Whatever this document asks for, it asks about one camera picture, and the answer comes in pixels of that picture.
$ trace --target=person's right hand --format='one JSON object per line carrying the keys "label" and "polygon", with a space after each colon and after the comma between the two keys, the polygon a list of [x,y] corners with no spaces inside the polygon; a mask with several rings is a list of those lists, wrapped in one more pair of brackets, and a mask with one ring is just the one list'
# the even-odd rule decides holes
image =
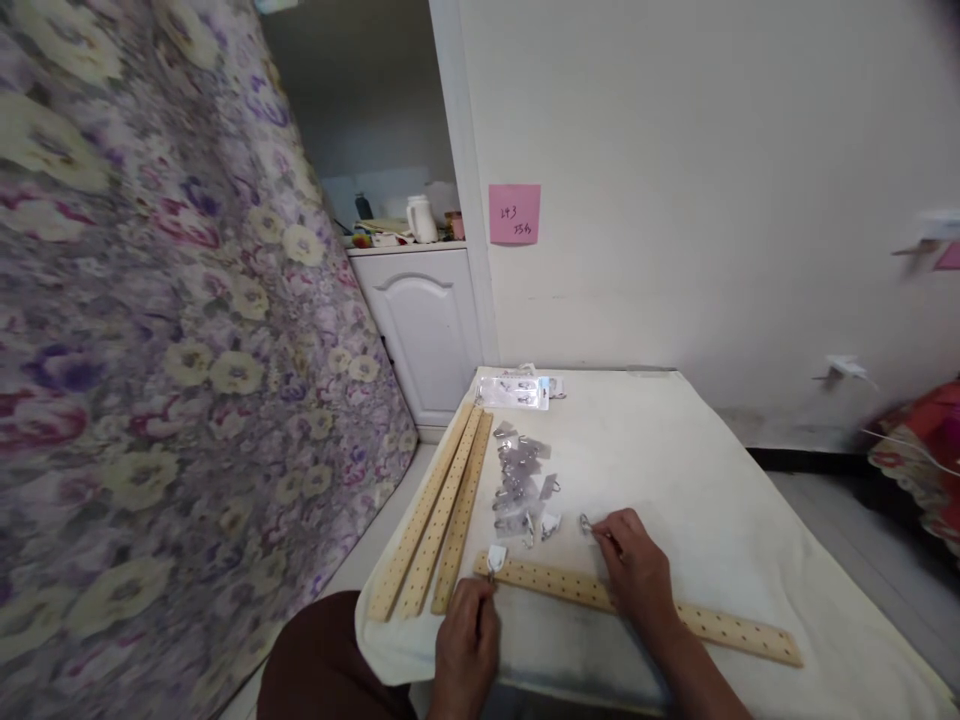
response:
{"label": "person's right hand", "polygon": [[614,606],[644,642],[684,631],[670,584],[670,561],[633,508],[610,513],[593,525],[610,573]]}

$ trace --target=white cabinet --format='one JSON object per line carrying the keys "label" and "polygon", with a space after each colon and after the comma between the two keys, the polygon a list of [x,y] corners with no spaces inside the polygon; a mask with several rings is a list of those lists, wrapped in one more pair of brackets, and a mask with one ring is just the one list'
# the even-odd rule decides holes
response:
{"label": "white cabinet", "polygon": [[350,258],[417,425],[447,425],[481,364],[467,251]]}

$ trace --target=floral curtain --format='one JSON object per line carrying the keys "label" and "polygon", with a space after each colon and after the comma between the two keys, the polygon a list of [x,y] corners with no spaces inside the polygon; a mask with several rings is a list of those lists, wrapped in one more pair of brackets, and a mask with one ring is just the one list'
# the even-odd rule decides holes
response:
{"label": "floral curtain", "polygon": [[207,717],[416,432],[250,0],[0,27],[0,716]]}

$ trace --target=power cord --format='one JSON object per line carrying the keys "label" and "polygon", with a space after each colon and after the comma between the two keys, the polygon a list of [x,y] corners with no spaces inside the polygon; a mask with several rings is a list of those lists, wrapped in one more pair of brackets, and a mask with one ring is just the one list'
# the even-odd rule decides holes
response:
{"label": "power cord", "polygon": [[860,432],[865,432],[867,435],[873,435],[874,437],[883,438],[884,440],[889,440],[890,442],[895,442],[900,445],[906,445],[907,447],[911,447],[914,450],[917,450],[918,452],[923,453],[923,455],[927,458],[927,460],[929,460],[936,467],[943,470],[945,473],[950,473],[951,475],[956,475],[957,477],[960,477],[960,472],[957,472],[956,470],[951,470],[948,467],[944,467],[934,459],[933,455],[928,453],[924,448],[920,447],[919,445],[908,443],[905,440],[897,440],[896,438],[892,438],[889,435],[881,435],[880,433],[875,433],[873,432],[873,430],[867,430],[866,428],[860,428]]}

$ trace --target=pink sticky note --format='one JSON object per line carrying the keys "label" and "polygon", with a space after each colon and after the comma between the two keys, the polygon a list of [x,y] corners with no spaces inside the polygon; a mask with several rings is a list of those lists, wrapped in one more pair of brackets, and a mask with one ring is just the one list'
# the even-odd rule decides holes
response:
{"label": "pink sticky note", "polygon": [[490,242],[535,245],[540,234],[539,185],[490,186]]}
{"label": "pink sticky note", "polygon": [[935,270],[960,270],[960,242],[950,243],[950,247],[937,262]]}

